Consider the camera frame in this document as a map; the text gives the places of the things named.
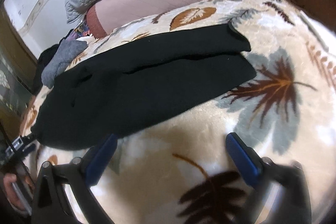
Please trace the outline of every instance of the black cloth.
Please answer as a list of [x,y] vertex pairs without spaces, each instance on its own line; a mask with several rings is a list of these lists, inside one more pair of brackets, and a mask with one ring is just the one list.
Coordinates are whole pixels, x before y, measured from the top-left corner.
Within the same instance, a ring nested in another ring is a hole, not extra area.
[[47,48],[46,50],[44,50],[41,54],[39,59],[37,60],[37,65],[36,65],[36,71],[35,71],[35,76],[33,79],[33,86],[31,88],[31,93],[33,95],[38,95],[38,93],[40,92],[43,84],[42,84],[42,80],[41,80],[41,75],[42,72],[44,70],[44,68],[49,64],[49,62],[52,60],[52,58],[54,57],[55,53],[58,50],[59,45],[61,44],[61,42],[63,41],[63,39],[66,39],[71,32],[73,31],[73,29],[71,29],[68,34],[66,35],[66,37],[63,37],[58,44],[55,44],[53,46],[51,46],[50,48]]
[[252,79],[231,24],[160,33],[93,56],[55,79],[31,129],[50,147],[76,150],[122,138]]

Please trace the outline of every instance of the hand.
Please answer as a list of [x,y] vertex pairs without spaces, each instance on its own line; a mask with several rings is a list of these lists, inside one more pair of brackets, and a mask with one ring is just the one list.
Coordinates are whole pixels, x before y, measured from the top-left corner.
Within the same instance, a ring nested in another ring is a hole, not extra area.
[[3,178],[3,184],[5,186],[5,191],[7,194],[7,198],[10,201],[10,203],[12,203],[13,206],[15,206],[16,208],[18,208],[19,210],[24,211],[25,208],[22,205],[19,197],[17,196],[17,194],[14,191],[14,188],[12,186],[12,183],[16,182],[16,175],[14,174],[6,174]]

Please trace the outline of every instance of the fuzzy blanket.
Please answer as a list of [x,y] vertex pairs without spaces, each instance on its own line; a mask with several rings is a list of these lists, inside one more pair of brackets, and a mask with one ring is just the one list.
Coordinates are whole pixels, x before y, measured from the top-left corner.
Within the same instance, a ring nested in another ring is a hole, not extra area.
[[[104,39],[88,38],[88,48],[68,69],[149,34],[229,21],[251,43],[245,57],[256,78],[119,140],[109,167],[91,188],[116,224],[227,223],[250,191],[226,154],[225,136],[232,131],[261,157],[302,164],[314,222],[328,208],[335,193],[336,58],[285,0],[203,0],[142,18]],[[25,135],[49,92],[43,87],[36,97]],[[26,160],[35,177],[46,160],[65,164],[85,153],[37,147]],[[69,187],[66,191],[86,223]]]

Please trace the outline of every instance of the blue clamp pad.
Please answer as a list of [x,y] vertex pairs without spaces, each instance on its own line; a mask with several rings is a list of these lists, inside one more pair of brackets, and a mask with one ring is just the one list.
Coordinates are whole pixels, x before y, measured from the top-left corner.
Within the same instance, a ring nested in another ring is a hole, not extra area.
[[109,135],[100,145],[90,148],[83,157],[82,172],[88,187],[96,185],[117,149],[118,139]]
[[235,132],[226,136],[225,145],[245,183],[256,188],[263,171],[261,158]]

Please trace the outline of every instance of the metal screw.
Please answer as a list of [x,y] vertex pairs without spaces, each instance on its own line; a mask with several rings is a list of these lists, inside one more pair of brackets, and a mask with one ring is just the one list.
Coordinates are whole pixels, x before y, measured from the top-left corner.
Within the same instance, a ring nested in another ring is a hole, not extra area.
[[298,161],[293,161],[292,166],[302,170],[302,165]]
[[45,161],[44,163],[42,163],[43,168],[47,168],[49,165],[50,163],[48,161]]
[[73,163],[73,164],[79,164],[79,163],[81,162],[81,160],[82,160],[82,159],[81,159],[80,157],[76,157],[76,158],[73,158],[73,159],[72,159],[72,163]]
[[273,163],[269,157],[263,157],[262,161],[268,165],[271,165]]

